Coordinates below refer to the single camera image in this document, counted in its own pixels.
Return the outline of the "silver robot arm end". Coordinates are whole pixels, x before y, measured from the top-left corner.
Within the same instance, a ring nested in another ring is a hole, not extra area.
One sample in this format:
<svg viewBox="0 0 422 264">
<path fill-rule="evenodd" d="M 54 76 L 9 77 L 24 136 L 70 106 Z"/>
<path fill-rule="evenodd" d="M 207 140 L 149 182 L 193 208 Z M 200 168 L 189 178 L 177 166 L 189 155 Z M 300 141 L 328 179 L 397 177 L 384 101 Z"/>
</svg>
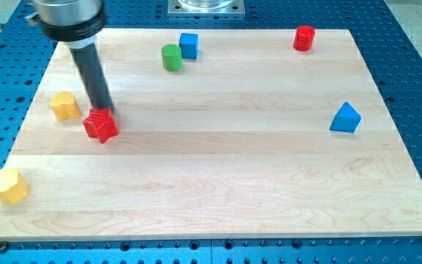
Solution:
<svg viewBox="0 0 422 264">
<path fill-rule="evenodd" d="M 26 16 L 30 25 L 39 25 L 50 39 L 70 49 L 82 49 L 96 40 L 107 22 L 101 0 L 27 0 L 35 11 Z"/>
</svg>

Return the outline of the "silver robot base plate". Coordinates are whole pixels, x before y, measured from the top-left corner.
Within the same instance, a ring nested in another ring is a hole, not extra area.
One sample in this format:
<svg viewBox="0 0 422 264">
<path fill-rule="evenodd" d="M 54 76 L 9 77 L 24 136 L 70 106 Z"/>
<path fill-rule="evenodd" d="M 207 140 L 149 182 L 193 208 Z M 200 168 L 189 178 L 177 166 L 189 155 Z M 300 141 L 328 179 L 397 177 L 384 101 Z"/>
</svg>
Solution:
<svg viewBox="0 0 422 264">
<path fill-rule="evenodd" d="M 210 17 L 245 15 L 244 0 L 168 0 L 168 14 L 173 17 Z"/>
</svg>

